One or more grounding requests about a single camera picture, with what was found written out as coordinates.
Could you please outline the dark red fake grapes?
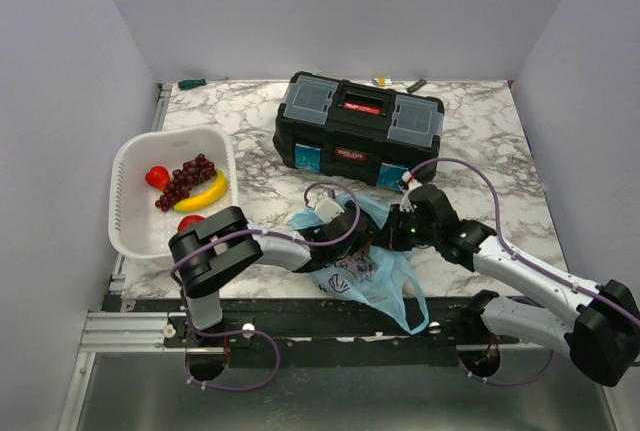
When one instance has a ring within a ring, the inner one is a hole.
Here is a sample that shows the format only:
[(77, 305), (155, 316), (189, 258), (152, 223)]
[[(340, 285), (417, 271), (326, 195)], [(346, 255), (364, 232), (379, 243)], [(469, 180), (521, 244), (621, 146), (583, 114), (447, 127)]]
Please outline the dark red fake grapes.
[(189, 198), (191, 191), (217, 174), (216, 165), (204, 154), (186, 161), (181, 168), (169, 172), (171, 180), (166, 184), (154, 206), (162, 212), (168, 212), (177, 202)]

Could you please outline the black plastic toolbox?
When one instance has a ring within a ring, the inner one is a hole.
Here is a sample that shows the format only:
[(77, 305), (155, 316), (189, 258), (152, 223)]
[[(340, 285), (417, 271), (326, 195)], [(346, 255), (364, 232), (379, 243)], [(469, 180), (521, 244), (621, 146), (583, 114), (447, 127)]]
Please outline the black plastic toolbox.
[(439, 156), (444, 117), (435, 97), (298, 72), (273, 145), (290, 168), (398, 191), (405, 172)]

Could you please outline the yellow fake banana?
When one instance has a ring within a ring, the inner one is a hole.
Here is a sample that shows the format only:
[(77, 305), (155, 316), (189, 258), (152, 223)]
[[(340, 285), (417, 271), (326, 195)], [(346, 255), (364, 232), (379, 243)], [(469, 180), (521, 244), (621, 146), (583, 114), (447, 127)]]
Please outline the yellow fake banana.
[(173, 209), (181, 213), (194, 213), (220, 200), (228, 190), (228, 180), (218, 171), (211, 186), (201, 194), (177, 202)]

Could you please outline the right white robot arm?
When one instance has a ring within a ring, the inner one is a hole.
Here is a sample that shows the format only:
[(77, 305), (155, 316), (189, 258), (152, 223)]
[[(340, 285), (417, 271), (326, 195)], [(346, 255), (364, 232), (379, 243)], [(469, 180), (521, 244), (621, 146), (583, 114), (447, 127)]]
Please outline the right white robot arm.
[(519, 291), (528, 303), (484, 294), (475, 319), (491, 334), (569, 358), (600, 385), (616, 386), (639, 356), (639, 308), (627, 286), (580, 278), (523, 252), (497, 230), (459, 218), (434, 185), (408, 190), (372, 243), (389, 251), (432, 247), (447, 262)]

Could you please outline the light blue plastic bag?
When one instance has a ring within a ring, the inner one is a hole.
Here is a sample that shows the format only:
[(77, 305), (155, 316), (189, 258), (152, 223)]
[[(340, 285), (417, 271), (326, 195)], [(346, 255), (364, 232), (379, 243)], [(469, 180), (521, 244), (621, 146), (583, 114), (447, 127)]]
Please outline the light blue plastic bag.
[[(329, 296), (365, 304), (389, 317), (410, 335), (424, 331), (430, 323), (423, 290), (407, 257), (376, 246), (311, 274), (311, 280)], [(419, 315), (410, 318), (404, 303), (406, 284), (413, 288)]]

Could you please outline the red fake fruit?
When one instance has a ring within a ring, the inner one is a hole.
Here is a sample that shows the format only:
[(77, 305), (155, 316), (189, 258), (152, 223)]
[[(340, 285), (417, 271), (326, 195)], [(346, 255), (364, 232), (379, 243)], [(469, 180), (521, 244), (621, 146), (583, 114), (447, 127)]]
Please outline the red fake fruit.
[(188, 215), (185, 216), (179, 223), (177, 230), (179, 232), (185, 231), (191, 226), (198, 224), (204, 220), (204, 217), (199, 215)]

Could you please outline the red fake pear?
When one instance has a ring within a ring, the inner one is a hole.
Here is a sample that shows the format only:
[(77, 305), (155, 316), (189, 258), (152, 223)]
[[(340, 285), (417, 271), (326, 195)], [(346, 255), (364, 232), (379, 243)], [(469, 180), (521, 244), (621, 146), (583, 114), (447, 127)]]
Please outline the red fake pear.
[(154, 189), (163, 191), (171, 180), (169, 171), (163, 166), (153, 166), (146, 174), (146, 183)]

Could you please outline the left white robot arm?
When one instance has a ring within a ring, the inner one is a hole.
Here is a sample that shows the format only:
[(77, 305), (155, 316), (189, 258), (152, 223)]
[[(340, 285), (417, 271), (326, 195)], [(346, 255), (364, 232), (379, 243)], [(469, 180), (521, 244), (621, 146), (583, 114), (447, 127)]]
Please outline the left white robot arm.
[(173, 272), (195, 330), (209, 332), (222, 321), (219, 291), (249, 266), (312, 273), (356, 253), (379, 231), (353, 201), (332, 217), (315, 211), (318, 224), (281, 233), (250, 224), (240, 207), (230, 206), (171, 237)]

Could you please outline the green handled screwdriver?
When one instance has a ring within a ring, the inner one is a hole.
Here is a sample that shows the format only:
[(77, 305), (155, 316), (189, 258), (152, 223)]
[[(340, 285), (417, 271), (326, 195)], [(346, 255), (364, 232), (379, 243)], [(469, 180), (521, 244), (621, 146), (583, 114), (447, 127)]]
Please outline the green handled screwdriver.
[(225, 76), (223, 78), (218, 78), (218, 79), (205, 79), (205, 78), (200, 78), (200, 79), (186, 79), (186, 80), (181, 80), (177, 83), (177, 86), (180, 90), (192, 90), (192, 89), (196, 89), (196, 88), (200, 88), (200, 87), (204, 87), (206, 85), (209, 85), (211, 83), (217, 83), (217, 82), (225, 82), (228, 81), (229, 77)]

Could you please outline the small black clip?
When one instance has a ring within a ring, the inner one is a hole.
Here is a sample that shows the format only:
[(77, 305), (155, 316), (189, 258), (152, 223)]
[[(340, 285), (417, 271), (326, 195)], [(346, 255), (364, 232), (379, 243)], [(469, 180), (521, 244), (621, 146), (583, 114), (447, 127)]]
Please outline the small black clip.
[(421, 88), (423, 88), (426, 84), (427, 84), (427, 81), (425, 79), (419, 79), (413, 84), (411, 84), (410, 86), (408, 86), (406, 88), (406, 91), (410, 94), (413, 94), (418, 90), (420, 90)]

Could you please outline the aluminium frame profile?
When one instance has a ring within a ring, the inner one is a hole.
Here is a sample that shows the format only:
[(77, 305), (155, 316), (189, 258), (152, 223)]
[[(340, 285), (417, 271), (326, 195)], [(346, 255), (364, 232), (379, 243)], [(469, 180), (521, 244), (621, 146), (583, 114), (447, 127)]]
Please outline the aluminium frame profile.
[(153, 353), (164, 350), (167, 313), (89, 313), (81, 334), (83, 353)]

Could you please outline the yellow white small connector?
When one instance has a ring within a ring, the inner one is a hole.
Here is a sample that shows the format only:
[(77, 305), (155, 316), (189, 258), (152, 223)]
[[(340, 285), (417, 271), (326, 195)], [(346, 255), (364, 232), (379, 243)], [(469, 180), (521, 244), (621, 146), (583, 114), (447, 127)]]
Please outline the yellow white small connector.
[(388, 77), (377, 77), (374, 79), (374, 83), (379, 87), (387, 87), (393, 84), (393, 81)]

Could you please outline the white plastic basket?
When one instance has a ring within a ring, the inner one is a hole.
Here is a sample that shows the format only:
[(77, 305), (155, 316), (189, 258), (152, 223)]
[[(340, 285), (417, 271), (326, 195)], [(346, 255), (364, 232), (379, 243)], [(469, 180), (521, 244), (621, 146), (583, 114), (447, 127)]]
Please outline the white plastic basket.
[(130, 259), (172, 263), (169, 239), (177, 233), (183, 213), (162, 212), (155, 207), (161, 191), (147, 184), (145, 175), (154, 166), (168, 171), (203, 154), (221, 171), (228, 189), (221, 198), (199, 210), (208, 217), (239, 203), (236, 161), (229, 135), (214, 125), (174, 131), (149, 132), (126, 142), (112, 166), (108, 234), (113, 247)]

